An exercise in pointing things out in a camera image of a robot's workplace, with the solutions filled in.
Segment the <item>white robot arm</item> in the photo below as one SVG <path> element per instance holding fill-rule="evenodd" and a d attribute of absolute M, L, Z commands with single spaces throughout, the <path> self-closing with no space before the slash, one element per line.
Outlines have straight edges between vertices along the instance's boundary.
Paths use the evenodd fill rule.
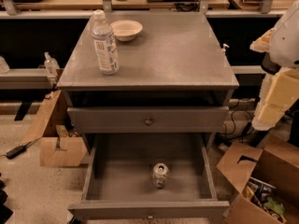
<path fill-rule="evenodd" d="M 299 1 L 249 48 L 267 52 L 270 61 L 279 66 L 274 75 L 267 74 L 263 79 L 252 121 L 255 130 L 268 131 L 299 99 Z"/>

